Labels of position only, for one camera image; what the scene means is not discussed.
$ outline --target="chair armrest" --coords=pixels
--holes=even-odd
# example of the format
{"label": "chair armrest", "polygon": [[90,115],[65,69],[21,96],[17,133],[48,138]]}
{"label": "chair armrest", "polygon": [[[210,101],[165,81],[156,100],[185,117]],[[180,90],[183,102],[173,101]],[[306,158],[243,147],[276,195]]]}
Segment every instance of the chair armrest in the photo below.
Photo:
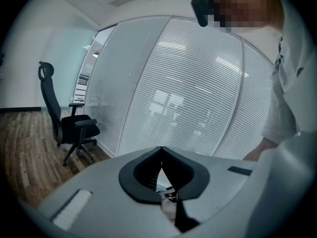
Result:
{"label": "chair armrest", "polygon": [[90,120],[77,121],[75,125],[77,128],[83,128],[83,127],[94,125],[96,123],[97,123],[96,119],[90,119]]}
{"label": "chair armrest", "polygon": [[84,105],[85,103],[69,103],[68,104],[69,107],[82,107]]}

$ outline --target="window blind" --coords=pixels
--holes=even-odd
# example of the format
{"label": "window blind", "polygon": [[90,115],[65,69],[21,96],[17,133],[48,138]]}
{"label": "window blind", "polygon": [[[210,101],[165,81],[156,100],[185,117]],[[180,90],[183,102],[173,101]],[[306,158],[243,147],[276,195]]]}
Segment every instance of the window blind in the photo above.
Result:
{"label": "window blind", "polygon": [[240,40],[171,19],[140,78],[118,154],[164,145],[210,155],[232,116],[241,77]]}
{"label": "window blind", "polygon": [[98,120],[99,145],[115,156],[141,72],[168,17],[118,24],[99,55],[89,80],[84,112]]}
{"label": "window blind", "polygon": [[271,65],[254,49],[244,45],[245,73],[241,99],[227,135],[214,156],[242,159],[261,141],[269,104]]}

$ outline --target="white strip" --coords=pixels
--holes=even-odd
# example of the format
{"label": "white strip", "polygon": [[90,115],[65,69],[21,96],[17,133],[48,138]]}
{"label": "white strip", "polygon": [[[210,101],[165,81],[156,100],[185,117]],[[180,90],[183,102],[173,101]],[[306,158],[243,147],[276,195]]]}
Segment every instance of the white strip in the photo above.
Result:
{"label": "white strip", "polygon": [[69,230],[91,195],[90,191],[84,189],[78,191],[66,207],[53,219],[53,223],[61,229]]}

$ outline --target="chair headrest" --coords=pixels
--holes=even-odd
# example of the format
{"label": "chair headrest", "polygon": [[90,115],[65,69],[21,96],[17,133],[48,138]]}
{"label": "chair headrest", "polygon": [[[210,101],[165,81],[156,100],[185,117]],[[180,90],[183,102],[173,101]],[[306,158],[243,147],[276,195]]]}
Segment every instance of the chair headrest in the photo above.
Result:
{"label": "chair headrest", "polygon": [[40,61],[39,62],[40,66],[39,66],[39,79],[41,81],[45,81],[48,77],[52,77],[54,74],[54,67],[53,65],[51,65],[48,62],[44,62],[44,61]]}

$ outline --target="wooden floor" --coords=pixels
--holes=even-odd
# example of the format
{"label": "wooden floor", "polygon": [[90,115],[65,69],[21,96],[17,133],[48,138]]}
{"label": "wooden floor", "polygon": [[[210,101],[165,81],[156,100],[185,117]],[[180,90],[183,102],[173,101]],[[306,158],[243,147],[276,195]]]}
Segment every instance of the wooden floor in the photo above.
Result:
{"label": "wooden floor", "polygon": [[[71,111],[62,112],[62,117],[70,115]],[[15,195],[34,207],[89,166],[86,157],[75,151],[68,167],[62,166],[70,146],[57,147],[47,111],[0,114],[1,168]],[[96,162],[107,159],[98,146],[85,146]]]}

